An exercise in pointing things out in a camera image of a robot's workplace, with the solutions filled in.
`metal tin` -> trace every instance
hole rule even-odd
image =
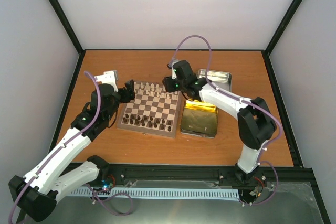
[[[198,78],[205,77],[200,69]],[[208,78],[219,87],[232,91],[232,75],[228,72],[208,71]],[[181,119],[181,133],[214,138],[217,134],[218,108],[206,102],[185,101]]]

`orange wood surface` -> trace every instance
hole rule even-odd
[[[83,74],[85,70],[91,71],[96,76],[103,74],[104,71],[117,69],[119,87],[130,79],[161,83],[163,77],[171,74],[166,65],[173,52],[170,50],[86,51],[59,140],[76,115],[81,112],[84,104],[90,101],[94,86],[92,81]],[[214,51],[213,54],[211,69],[232,74],[234,93],[252,99],[258,96],[264,98],[271,113],[279,119],[261,52]],[[206,68],[208,52],[180,51],[177,58],[187,60],[197,72],[200,68]],[[180,124],[183,104],[184,100],[178,124]],[[231,166],[238,161],[243,146],[238,134],[237,121],[224,111],[219,112],[218,133],[214,139],[182,134],[179,125],[175,138],[118,129],[116,125],[104,130],[73,161],[84,162],[89,156],[96,154],[109,163]],[[269,146],[261,160],[268,160],[274,166],[293,166],[285,136]]]

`gray wall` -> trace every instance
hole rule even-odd
[[[304,165],[336,223],[336,0],[303,0],[271,61]]]
[[[291,1],[59,0],[84,48],[216,49],[265,49]]]
[[[8,182],[46,155],[78,58],[48,0],[0,0],[0,223]]]

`black metal frame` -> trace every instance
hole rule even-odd
[[[86,50],[83,50],[80,42],[78,41],[75,32],[73,31],[65,13],[63,12],[59,2],[57,0],[49,0],[52,7],[54,8],[57,16],[59,17],[62,25],[64,26],[69,38],[74,44],[76,50],[79,54],[79,59],[73,74],[69,90],[64,102],[64,106],[57,123],[55,134],[51,142],[50,150],[55,147],[60,133],[60,129],[71,99],[72,92],[74,90],[77,77],[83,62]],[[234,51],[260,51],[264,58],[265,67],[268,73],[270,84],[274,93],[274,97],[277,103],[279,110],[281,122],[284,126],[284,131],[288,146],[290,149],[292,161],[294,167],[277,167],[277,173],[279,176],[279,181],[281,182],[309,182],[312,186],[316,201],[318,203],[322,219],[324,223],[330,223],[327,211],[325,209],[319,188],[317,186],[314,173],[310,168],[304,168],[300,153],[293,135],[293,131],[289,122],[287,111],[285,109],[284,101],[281,97],[281,93],[278,87],[278,83],[273,71],[273,67],[269,56],[274,49],[276,43],[280,39],[282,33],[285,31],[287,25],[289,24],[291,18],[295,14],[297,8],[299,7],[302,0],[293,0],[289,6],[285,16],[283,17],[279,27],[277,28],[275,34],[273,35],[269,45],[265,50],[240,50],[233,49]],[[121,49],[121,50],[138,50],[138,49]],[[72,170],[78,167],[79,163],[71,163],[65,172]],[[110,172],[114,174],[117,184],[124,184],[127,181],[135,179],[146,179],[146,180],[198,180],[198,181],[209,181],[209,182],[219,182],[222,186],[232,186],[237,189],[251,188],[254,185],[242,186],[237,184],[237,182],[232,178],[234,173],[233,166],[174,166],[174,165],[121,165],[121,164],[110,164]],[[264,174],[268,180],[275,180],[273,171],[269,167],[260,167],[258,169],[259,174]]]

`slotted cable tray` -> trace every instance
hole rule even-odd
[[[116,187],[111,192],[100,192],[100,197],[110,197],[117,193],[127,193],[134,199],[219,199],[238,201],[237,189],[175,189],[175,188],[123,188]],[[87,187],[79,187],[69,196],[90,197]]]

